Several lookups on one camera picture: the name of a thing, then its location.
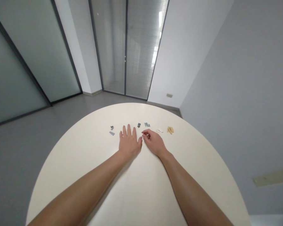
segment white oval table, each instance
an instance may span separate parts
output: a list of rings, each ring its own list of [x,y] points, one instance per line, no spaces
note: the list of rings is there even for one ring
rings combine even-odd
[[[250,226],[244,201],[213,146],[193,126],[164,109],[138,103],[111,105],[73,125],[47,157],[30,200],[28,224],[52,199],[118,150],[123,125],[163,129],[167,149],[235,226]],[[114,126],[112,136],[110,126]],[[168,126],[174,133],[167,133]],[[186,225],[168,175],[143,142],[140,154],[114,180],[88,225]]]

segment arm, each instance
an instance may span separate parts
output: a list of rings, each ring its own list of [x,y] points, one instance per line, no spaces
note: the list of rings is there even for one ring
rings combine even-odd
[[[29,226],[84,223],[117,173],[142,148],[142,138],[136,141],[136,129],[133,128],[132,135],[130,125],[128,134],[126,127],[123,126],[119,138],[119,150],[114,155],[59,194],[30,222]]]
[[[162,138],[149,129],[142,133],[148,148],[162,161],[188,225],[233,226],[205,190],[166,149]]]

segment baseboard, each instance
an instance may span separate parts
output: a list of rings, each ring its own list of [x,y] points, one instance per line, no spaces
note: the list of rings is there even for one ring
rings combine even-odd
[[[98,91],[95,91],[95,92],[93,92],[93,93],[88,93],[88,92],[84,92],[84,91],[83,91],[83,94],[88,95],[88,96],[94,96],[94,95],[96,95],[96,94],[99,94],[99,93],[102,92],[102,91],[103,91],[102,89],[100,89],[100,90],[98,90]]]
[[[171,110],[178,111],[179,117],[182,118],[182,115],[181,115],[179,108],[168,106],[168,105],[162,105],[162,104],[158,104],[158,103],[154,103],[154,102],[150,102],[150,101],[147,101],[147,104],[153,105],[153,106],[156,106],[156,107],[163,107],[163,108],[168,108],[168,109],[171,109]]]

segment forearm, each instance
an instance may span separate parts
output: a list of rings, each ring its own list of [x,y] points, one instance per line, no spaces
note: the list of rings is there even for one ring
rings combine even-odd
[[[216,203],[168,151],[161,159],[188,225],[231,225]]]
[[[116,152],[59,194],[29,225],[80,224],[94,209],[111,181],[127,162],[128,158]]]

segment metal frame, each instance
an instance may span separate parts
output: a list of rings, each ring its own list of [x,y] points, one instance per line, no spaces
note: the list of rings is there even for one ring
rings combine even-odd
[[[93,36],[94,36],[94,42],[95,42],[95,49],[96,49],[96,52],[97,52],[97,62],[98,62],[98,68],[99,68],[99,72],[100,72],[102,90],[103,90],[104,92],[114,93],[114,92],[107,91],[107,90],[104,89],[103,75],[102,75],[102,69],[101,69],[101,64],[100,64],[100,56],[99,56],[99,51],[98,51],[98,44],[97,44],[96,29],[95,29],[95,24],[94,24],[94,15],[93,15],[92,3],[91,3],[91,0],[88,0],[88,2],[89,2],[89,10],[90,10],[91,23],[92,23],[92,30],[93,30]],[[160,43],[161,43],[161,38],[160,38],[159,45],[158,45],[157,56],[156,56],[156,60],[155,60],[154,68],[153,68],[153,74],[152,74],[152,78],[151,78],[151,83],[150,83],[150,88],[149,88],[149,92],[148,92],[148,97],[147,97],[147,99],[143,99],[143,98],[138,98],[138,97],[133,97],[133,96],[126,95],[126,79],[127,79],[127,41],[128,41],[128,40],[127,40],[127,36],[128,36],[128,2],[129,2],[129,0],[126,0],[125,91],[124,91],[124,94],[119,94],[119,93],[114,93],[114,94],[118,94],[118,95],[122,95],[122,96],[128,96],[128,97],[132,97],[132,98],[139,99],[139,100],[148,100],[148,98],[149,98],[149,93],[150,93],[150,89],[151,89],[151,85],[152,85],[152,80],[153,80],[153,74],[154,74],[154,70],[155,70],[155,66],[156,66],[156,60],[157,60],[157,57],[158,57],[159,47],[160,47]],[[168,0],[166,15],[165,15],[165,17],[164,17],[164,24],[165,24],[166,17],[167,17],[167,12],[168,12],[168,8],[169,8],[169,2],[170,2],[170,0]],[[164,25],[163,25],[163,29],[162,29],[162,31],[161,31],[161,36],[163,35],[163,32],[164,32]]]
[[[70,48],[69,48],[69,45],[68,45],[68,42],[67,42],[67,39],[66,39],[66,35],[65,35],[65,32],[64,32],[64,29],[63,29],[63,26],[62,26],[62,22],[61,22],[59,13],[58,13],[57,6],[56,6],[54,0],[51,0],[51,3],[52,3],[52,6],[53,6],[53,10],[54,10],[54,13],[55,13],[55,15],[56,15],[56,18],[57,18],[59,27],[60,27],[60,31],[61,31],[62,36],[63,36],[63,40],[64,40],[64,43],[65,43],[65,47],[66,47],[66,49],[67,49],[67,53],[68,53],[68,55],[69,55],[70,62],[71,62],[71,65],[72,65],[72,68],[73,68],[73,71],[74,71],[74,74],[75,74],[75,78],[76,78],[76,80],[77,80],[77,83],[78,83],[80,92],[77,93],[77,94],[74,94],[74,95],[71,95],[71,96],[68,96],[68,97],[65,97],[65,98],[62,98],[62,99],[55,100],[55,101],[52,101],[52,102],[51,102],[51,101],[49,100],[49,98],[46,96],[46,94],[45,94],[44,90],[42,89],[42,87],[40,86],[40,84],[38,83],[38,81],[37,81],[37,79],[35,78],[34,74],[33,74],[32,71],[30,70],[30,68],[28,67],[28,65],[27,65],[27,63],[25,62],[24,58],[23,58],[22,55],[20,54],[19,50],[18,50],[17,47],[15,46],[14,42],[12,41],[12,39],[10,38],[10,36],[8,35],[7,31],[6,31],[5,28],[3,27],[2,23],[0,22],[0,32],[2,33],[3,37],[4,37],[5,40],[7,41],[8,45],[9,45],[10,48],[13,50],[13,52],[14,52],[15,55],[16,55],[16,57],[18,58],[18,60],[19,60],[20,63],[22,64],[23,68],[24,68],[25,71],[27,72],[28,76],[29,76],[30,79],[33,81],[34,85],[36,86],[36,88],[38,89],[38,91],[40,92],[40,94],[42,95],[42,97],[44,98],[44,100],[45,100],[46,103],[47,103],[47,106],[45,106],[45,107],[42,107],[42,108],[33,110],[33,111],[31,111],[31,112],[27,112],[27,113],[25,113],[25,114],[22,114],[22,115],[13,117],[13,118],[11,118],[11,119],[2,121],[2,122],[0,122],[0,125],[3,125],[3,124],[5,124],[5,123],[11,122],[11,121],[14,121],[14,120],[16,120],[16,119],[22,118],[22,117],[27,116],[27,115],[31,115],[31,114],[33,114],[33,113],[35,113],[35,112],[38,112],[38,111],[41,111],[41,110],[46,109],[46,108],[48,108],[48,107],[51,107],[51,106],[53,106],[53,104],[56,104],[56,103],[58,103],[58,102],[64,101],[64,100],[66,100],[66,99],[69,99],[69,98],[72,98],[72,97],[75,97],[75,96],[78,96],[78,95],[80,95],[80,94],[83,93],[82,87],[81,87],[81,84],[80,84],[80,80],[79,80],[79,77],[78,77],[78,74],[77,74],[77,71],[76,71],[76,68],[75,68],[75,64],[74,64],[74,61],[73,61],[73,58],[72,58],[72,55],[71,55],[71,52],[70,52]]]
[[[126,0],[126,37],[125,37],[125,86],[124,94],[126,95],[127,87],[127,42],[128,42],[128,3],[129,0]]]
[[[166,10],[166,15],[164,16],[164,25],[165,25],[166,18],[167,18],[167,13],[168,13],[168,8],[169,8],[169,2],[170,2],[170,0],[168,0],[168,5],[167,5],[167,10]],[[161,37],[163,36],[163,32],[164,32],[164,25],[163,25],[163,29],[161,30]],[[149,98],[150,89],[151,89],[152,80],[153,80],[153,75],[154,75],[155,66],[156,66],[156,61],[157,61],[157,57],[158,57],[158,53],[159,53],[159,47],[160,47],[160,43],[161,43],[161,37],[160,37],[160,41],[159,41],[159,45],[158,45],[158,50],[157,50],[157,55],[156,55],[155,64],[154,64],[154,68],[153,68],[153,74],[152,74],[152,78],[151,78],[151,83],[150,83],[150,87],[149,87],[149,92],[148,92],[147,101],[148,101],[148,98]]]
[[[102,68],[101,68],[101,62],[100,62],[100,54],[99,54],[99,52],[98,52],[97,34],[96,34],[96,31],[95,31],[94,15],[93,15],[93,9],[92,9],[91,0],[88,0],[88,3],[89,3],[89,11],[90,11],[90,17],[91,17],[91,24],[92,24],[92,30],[93,30],[93,36],[94,36],[94,42],[95,42],[95,49],[96,49],[96,52],[97,52],[98,70],[99,70],[99,72],[100,72],[102,90],[104,91],[104,84],[103,84],[103,77],[102,77]]]
[[[58,21],[58,24],[59,24],[59,27],[60,27],[60,30],[61,30],[61,33],[62,33],[62,36],[63,36],[63,39],[64,39],[65,47],[67,49],[67,53],[68,53],[69,59],[71,61],[71,65],[72,65],[72,68],[73,68],[73,72],[75,74],[76,81],[78,82],[78,85],[79,85],[80,94],[82,94],[83,90],[82,90],[82,87],[81,87],[81,83],[80,83],[80,80],[79,80],[78,73],[76,72],[75,64],[74,64],[73,59],[72,59],[72,55],[71,55],[71,52],[70,52],[70,48],[69,48],[69,45],[68,45],[68,42],[67,42],[67,38],[66,38],[66,35],[65,35],[65,32],[64,32],[63,26],[62,26],[62,22],[61,22],[61,19],[60,19],[60,16],[59,16],[59,12],[58,12],[56,3],[55,3],[54,0],[51,0],[51,3],[53,5],[53,10],[54,10],[54,13],[56,15],[56,18],[57,18],[57,21]],[[64,99],[65,98],[62,98],[62,99],[56,100],[54,102],[62,101]]]

